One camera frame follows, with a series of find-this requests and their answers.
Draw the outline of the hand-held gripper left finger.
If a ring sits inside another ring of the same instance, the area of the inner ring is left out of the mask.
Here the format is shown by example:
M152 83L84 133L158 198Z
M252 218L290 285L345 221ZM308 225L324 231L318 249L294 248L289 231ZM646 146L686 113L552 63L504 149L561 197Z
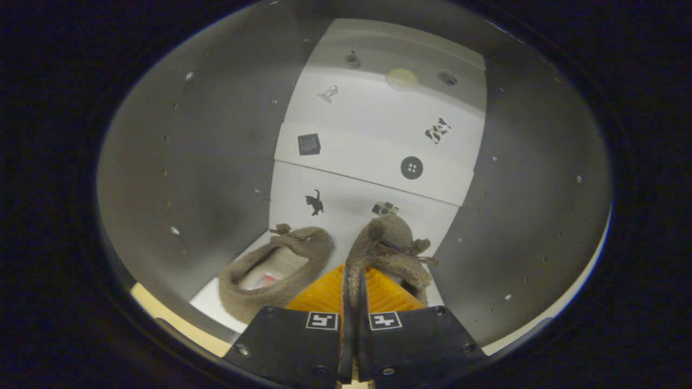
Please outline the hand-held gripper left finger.
M349 384L353 329L344 281L339 266L285 307L262 308L223 359L265 386Z

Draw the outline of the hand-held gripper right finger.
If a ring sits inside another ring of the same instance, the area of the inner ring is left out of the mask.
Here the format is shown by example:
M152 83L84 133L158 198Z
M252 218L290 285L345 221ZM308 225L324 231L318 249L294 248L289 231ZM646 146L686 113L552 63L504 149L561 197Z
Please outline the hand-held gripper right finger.
M358 373L371 386L455 386L487 359L445 306L371 312L365 271L358 302Z

